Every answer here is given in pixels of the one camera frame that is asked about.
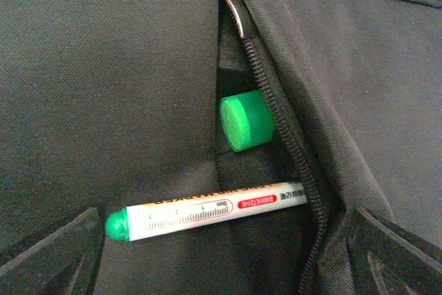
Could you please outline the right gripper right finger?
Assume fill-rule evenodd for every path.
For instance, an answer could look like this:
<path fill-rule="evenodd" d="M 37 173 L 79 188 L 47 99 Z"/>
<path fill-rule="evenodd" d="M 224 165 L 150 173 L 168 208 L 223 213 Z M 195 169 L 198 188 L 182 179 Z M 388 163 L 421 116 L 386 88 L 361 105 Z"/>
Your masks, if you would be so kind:
<path fill-rule="evenodd" d="M 347 237 L 357 294 L 440 294 L 441 248 L 357 209 Z"/>

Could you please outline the silver pen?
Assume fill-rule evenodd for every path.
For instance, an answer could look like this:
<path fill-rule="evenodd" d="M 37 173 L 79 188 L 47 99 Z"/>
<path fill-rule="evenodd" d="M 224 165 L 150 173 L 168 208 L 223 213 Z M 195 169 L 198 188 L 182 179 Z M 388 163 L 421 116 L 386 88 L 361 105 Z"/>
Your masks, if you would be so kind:
<path fill-rule="evenodd" d="M 112 240 L 131 242 L 306 202 L 301 183 L 263 184 L 124 207 L 107 218 L 105 232 Z"/>

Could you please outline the green black marker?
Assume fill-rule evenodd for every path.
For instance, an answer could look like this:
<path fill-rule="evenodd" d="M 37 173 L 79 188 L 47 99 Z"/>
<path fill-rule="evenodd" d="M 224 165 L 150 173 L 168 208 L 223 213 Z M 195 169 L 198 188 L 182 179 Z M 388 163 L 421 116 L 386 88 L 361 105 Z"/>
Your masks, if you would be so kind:
<path fill-rule="evenodd" d="M 219 111 L 227 142 L 235 152 L 272 140 L 276 125 L 261 91 L 224 97 Z"/>

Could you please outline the black student bag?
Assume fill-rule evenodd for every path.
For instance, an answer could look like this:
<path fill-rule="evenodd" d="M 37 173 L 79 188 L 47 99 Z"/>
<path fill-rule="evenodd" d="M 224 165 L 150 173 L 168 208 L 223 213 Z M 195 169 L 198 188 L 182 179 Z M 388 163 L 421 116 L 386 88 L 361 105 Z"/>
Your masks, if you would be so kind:
<path fill-rule="evenodd" d="M 88 294 L 357 294 L 364 209 L 441 248 L 441 0 L 1 0 L 1 266 L 89 208 Z M 270 142 L 235 152 L 224 97 Z M 307 202 L 131 242 L 124 207 L 297 182 Z"/>

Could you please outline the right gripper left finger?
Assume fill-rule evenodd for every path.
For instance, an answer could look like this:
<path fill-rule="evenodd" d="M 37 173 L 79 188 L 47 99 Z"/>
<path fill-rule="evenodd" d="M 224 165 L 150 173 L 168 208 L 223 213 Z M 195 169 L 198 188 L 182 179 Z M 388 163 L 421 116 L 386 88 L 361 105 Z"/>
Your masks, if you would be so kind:
<path fill-rule="evenodd" d="M 1 266 L 2 294 L 88 294 L 104 227 L 89 208 Z"/>

